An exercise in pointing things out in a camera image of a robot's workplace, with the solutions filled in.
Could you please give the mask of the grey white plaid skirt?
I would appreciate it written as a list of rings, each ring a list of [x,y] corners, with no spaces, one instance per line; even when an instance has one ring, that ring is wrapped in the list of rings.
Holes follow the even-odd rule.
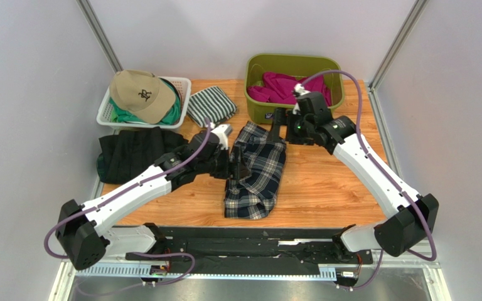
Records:
[[[286,164],[286,142],[272,140],[270,131],[247,122],[234,142],[250,174],[228,180],[225,186],[224,217],[262,219],[268,217],[278,200]]]

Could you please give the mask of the black garment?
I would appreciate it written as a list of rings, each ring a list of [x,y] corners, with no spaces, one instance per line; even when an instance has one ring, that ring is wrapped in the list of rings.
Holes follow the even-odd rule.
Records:
[[[96,161],[99,179],[106,184],[125,184],[142,174],[163,154],[188,140],[181,134],[159,127],[122,130],[99,138],[101,153]]]

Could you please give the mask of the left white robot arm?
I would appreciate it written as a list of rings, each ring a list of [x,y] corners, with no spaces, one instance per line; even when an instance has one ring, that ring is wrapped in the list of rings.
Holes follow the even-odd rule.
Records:
[[[196,134],[181,150],[163,154],[143,173],[108,194],[78,204],[61,206],[56,226],[48,233],[64,250],[76,270],[92,267],[107,256],[151,251],[159,233],[150,224],[118,227],[117,223],[148,202],[192,183],[196,176],[241,179],[250,172],[238,147],[230,149],[229,124]]]

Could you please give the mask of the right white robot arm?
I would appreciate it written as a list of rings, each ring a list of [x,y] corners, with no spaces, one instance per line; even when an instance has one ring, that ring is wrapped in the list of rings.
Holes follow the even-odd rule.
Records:
[[[383,211],[382,221],[353,224],[334,235],[340,252],[378,249],[398,257],[411,252],[423,239],[433,242],[439,201],[432,194],[421,195],[399,178],[349,117],[333,116],[322,94],[309,92],[299,96],[293,108],[276,108],[271,140],[279,140],[282,126],[286,127],[286,142],[321,146],[347,166]]]

